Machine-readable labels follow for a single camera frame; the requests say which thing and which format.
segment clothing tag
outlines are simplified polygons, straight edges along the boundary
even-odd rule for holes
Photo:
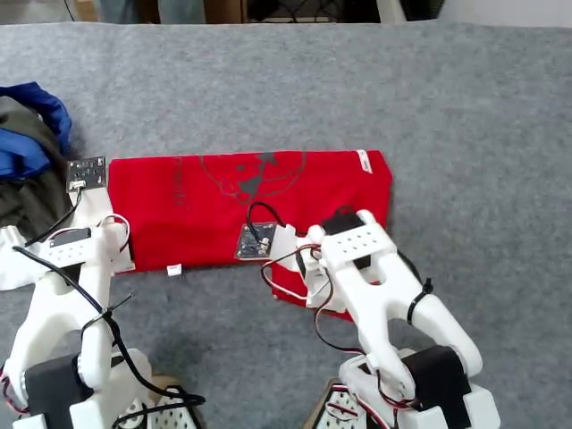
[[[182,265],[181,264],[168,265],[167,266],[167,275],[169,277],[174,277],[176,275],[181,275],[181,274],[182,274]]]
[[[369,162],[369,156],[367,155],[367,152],[365,150],[358,150],[357,154],[359,155],[359,161],[361,162],[361,168],[364,170],[364,172],[369,172],[370,174],[373,174],[374,171],[372,170],[372,165]]]

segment gray felt mat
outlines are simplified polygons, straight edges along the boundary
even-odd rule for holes
[[[0,83],[59,96],[82,156],[381,149],[390,232],[482,351],[503,427],[570,426],[572,30],[55,24],[0,40]],[[114,280],[128,291],[125,340],[206,395],[211,428],[300,427],[345,358],[253,266]],[[0,294],[0,356],[30,294]]]

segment dark green cloth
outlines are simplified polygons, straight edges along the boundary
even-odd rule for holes
[[[29,239],[47,230],[72,204],[65,192],[66,161],[54,133],[29,108],[0,97],[0,118],[0,128],[36,140],[52,165],[22,181],[0,180],[0,227],[15,225]]]

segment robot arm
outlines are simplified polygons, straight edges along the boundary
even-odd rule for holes
[[[322,226],[313,226],[306,237],[296,238],[291,226],[278,226],[273,241],[275,251],[271,251],[272,257],[277,252],[308,244],[319,246],[320,251],[316,252],[321,255],[319,258],[304,249],[298,260],[291,257],[281,265],[303,274],[308,288],[308,307],[347,310],[352,316],[365,355],[341,367],[342,381],[386,422],[393,419],[396,402],[405,404],[417,399],[419,403],[419,397],[424,396],[425,407],[400,407],[404,408],[399,417],[402,429],[499,427],[492,395],[478,386],[468,385],[467,379],[483,367],[476,345],[442,302],[424,291],[373,215],[365,210],[353,215],[356,217],[354,227],[333,234]],[[328,302],[329,291],[318,289],[326,272],[333,287]],[[390,343],[387,329],[388,321],[394,318],[408,320],[439,346],[416,355],[397,351]],[[427,385],[430,377],[426,373],[435,372],[449,377],[459,391],[443,393],[438,386]],[[434,392],[435,397],[428,399],[427,392],[430,397]],[[388,402],[384,397],[395,400]],[[435,406],[427,407],[432,400]],[[449,402],[455,402],[454,407],[464,410],[449,407]],[[451,415],[455,412],[465,413],[465,423],[454,421]]]
[[[129,227],[109,223],[111,217],[116,215],[105,188],[84,191],[72,228],[26,249],[60,268],[79,266],[78,283],[101,311],[58,273],[16,251],[8,254],[10,273],[14,273],[10,284],[36,283],[26,320],[4,365],[7,379],[3,383],[13,387],[30,414],[14,422],[14,429],[109,429],[134,401],[148,401],[147,389],[135,379],[124,358],[112,353],[114,337],[100,317],[109,306],[111,277],[130,267],[129,250],[123,250]],[[24,248],[24,238],[15,228],[0,233],[4,248]],[[82,331],[80,354],[50,358],[60,339],[72,331]],[[128,353],[148,380],[151,366],[147,358],[136,349]]]

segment red t-shirt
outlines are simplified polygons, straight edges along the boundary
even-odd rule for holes
[[[248,206],[264,201],[298,231],[341,206],[385,224],[391,173],[379,151],[160,156],[114,159],[109,196],[131,227],[137,271],[227,265],[236,257]],[[260,208],[254,222],[273,217]]]

